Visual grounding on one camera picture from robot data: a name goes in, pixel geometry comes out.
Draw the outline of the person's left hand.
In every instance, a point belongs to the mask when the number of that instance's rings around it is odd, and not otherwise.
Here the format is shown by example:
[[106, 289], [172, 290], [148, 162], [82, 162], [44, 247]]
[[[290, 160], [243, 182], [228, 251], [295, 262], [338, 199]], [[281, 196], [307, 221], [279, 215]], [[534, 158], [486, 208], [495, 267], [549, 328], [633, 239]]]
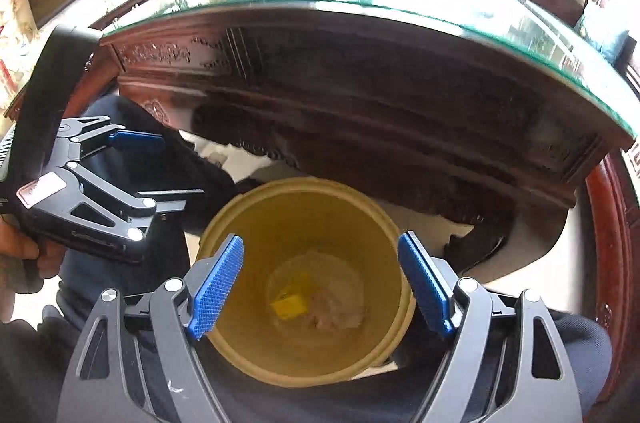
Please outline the person's left hand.
[[[30, 239], [5, 221], [1, 221], [1, 257], [8, 261], [35, 261], [40, 278], [50, 279], [58, 274], [66, 248], [53, 241], [43, 239], [40, 243]], [[11, 320], [15, 302], [15, 291], [9, 286], [6, 265], [1, 264], [1, 321]]]

